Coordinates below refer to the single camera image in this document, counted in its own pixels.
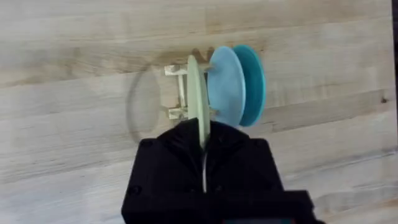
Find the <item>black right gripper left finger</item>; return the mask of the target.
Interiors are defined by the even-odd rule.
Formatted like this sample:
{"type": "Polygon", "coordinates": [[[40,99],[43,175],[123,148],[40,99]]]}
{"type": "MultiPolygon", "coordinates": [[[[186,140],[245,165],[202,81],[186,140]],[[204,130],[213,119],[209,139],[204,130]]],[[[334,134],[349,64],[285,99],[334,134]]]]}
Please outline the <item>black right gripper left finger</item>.
{"type": "Polygon", "coordinates": [[[139,142],[127,195],[203,194],[203,149],[198,120],[182,121],[139,142]]]}

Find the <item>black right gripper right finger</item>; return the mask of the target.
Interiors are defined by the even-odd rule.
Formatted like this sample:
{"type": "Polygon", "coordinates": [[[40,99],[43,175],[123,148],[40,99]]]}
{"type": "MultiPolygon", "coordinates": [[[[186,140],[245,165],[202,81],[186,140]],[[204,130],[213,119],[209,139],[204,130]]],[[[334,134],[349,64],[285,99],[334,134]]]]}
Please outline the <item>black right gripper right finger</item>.
{"type": "Polygon", "coordinates": [[[206,145],[206,186],[211,193],[283,191],[268,142],[211,122],[206,145]]]}

